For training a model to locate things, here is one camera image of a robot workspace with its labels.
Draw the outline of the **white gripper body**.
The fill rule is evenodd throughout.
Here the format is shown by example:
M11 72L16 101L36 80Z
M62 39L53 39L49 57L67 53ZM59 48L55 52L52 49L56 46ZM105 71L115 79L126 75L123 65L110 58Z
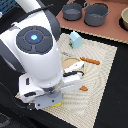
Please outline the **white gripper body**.
M38 87L34 84L28 74L19 77L19 93L24 103L27 103L27 109L42 109L52 105L59 104L62 101L62 94L77 90L81 87L81 71L72 71L64 73L62 80L52 87Z

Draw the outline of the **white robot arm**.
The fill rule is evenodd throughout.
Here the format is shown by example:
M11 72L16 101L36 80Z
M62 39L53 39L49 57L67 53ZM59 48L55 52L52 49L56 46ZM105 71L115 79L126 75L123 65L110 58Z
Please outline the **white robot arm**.
M79 89L82 73L64 73L57 46L61 28L40 0L15 0L25 11L21 20L0 34L0 55L19 77L19 93L29 109L62 101L62 94Z

